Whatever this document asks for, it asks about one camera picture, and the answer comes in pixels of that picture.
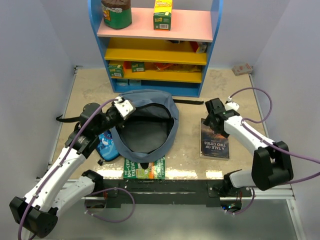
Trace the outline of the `dark two cities book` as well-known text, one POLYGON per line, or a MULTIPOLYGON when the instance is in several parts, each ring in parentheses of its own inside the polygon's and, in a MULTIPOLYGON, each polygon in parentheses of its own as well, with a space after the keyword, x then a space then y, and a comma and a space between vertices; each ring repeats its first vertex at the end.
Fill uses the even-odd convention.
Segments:
POLYGON ((204 125, 204 118, 200 121, 200 157, 215 160, 229 160, 229 140, 221 134, 215 133, 209 126, 204 125))

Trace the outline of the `blue student backpack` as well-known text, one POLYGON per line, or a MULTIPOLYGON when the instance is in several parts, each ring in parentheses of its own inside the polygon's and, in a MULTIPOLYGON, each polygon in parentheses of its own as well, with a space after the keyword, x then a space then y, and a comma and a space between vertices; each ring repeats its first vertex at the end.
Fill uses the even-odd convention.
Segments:
MULTIPOLYGON (((165 156, 175 142, 179 127, 176 104, 203 104, 203 101, 174 99, 168 92, 153 89, 127 91, 119 97, 131 101, 136 110, 122 127, 113 127, 109 131, 119 154, 144 169, 165 156)), ((78 117, 58 116, 56 120, 77 124, 78 117)))

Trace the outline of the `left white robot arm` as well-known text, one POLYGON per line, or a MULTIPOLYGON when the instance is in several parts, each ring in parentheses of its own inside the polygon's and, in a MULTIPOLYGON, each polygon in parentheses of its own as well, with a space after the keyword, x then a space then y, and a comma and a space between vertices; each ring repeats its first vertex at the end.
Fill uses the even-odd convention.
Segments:
POLYGON ((9 204, 14 220, 19 224, 17 238, 22 239, 26 229, 39 238, 46 237, 56 226, 66 210, 81 198, 99 196, 104 190, 103 177, 87 170, 72 185, 63 190, 72 173, 88 159, 98 146, 99 135, 121 126, 135 111, 134 105, 122 97, 109 100, 111 107, 103 112, 103 104, 89 103, 75 120, 70 134, 58 159, 43 178, 25 194, 14 197, 9 204))

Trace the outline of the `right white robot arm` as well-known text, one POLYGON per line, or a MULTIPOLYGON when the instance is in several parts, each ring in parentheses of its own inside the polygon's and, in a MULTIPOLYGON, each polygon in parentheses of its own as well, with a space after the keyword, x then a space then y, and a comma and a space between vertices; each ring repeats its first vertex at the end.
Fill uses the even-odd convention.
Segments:
POLYGON ((246 123, 237 111, 237 103, 223 103, 214 98, 206 101, 205 106, 208 115, 204 124, 225 138, 233 136, 253 156, 251 170, 240 169, 224 175, 219 190, 222 196, 233 197, 243 187, 266 191, 294 178, 288 145, 273 141, 246 123))

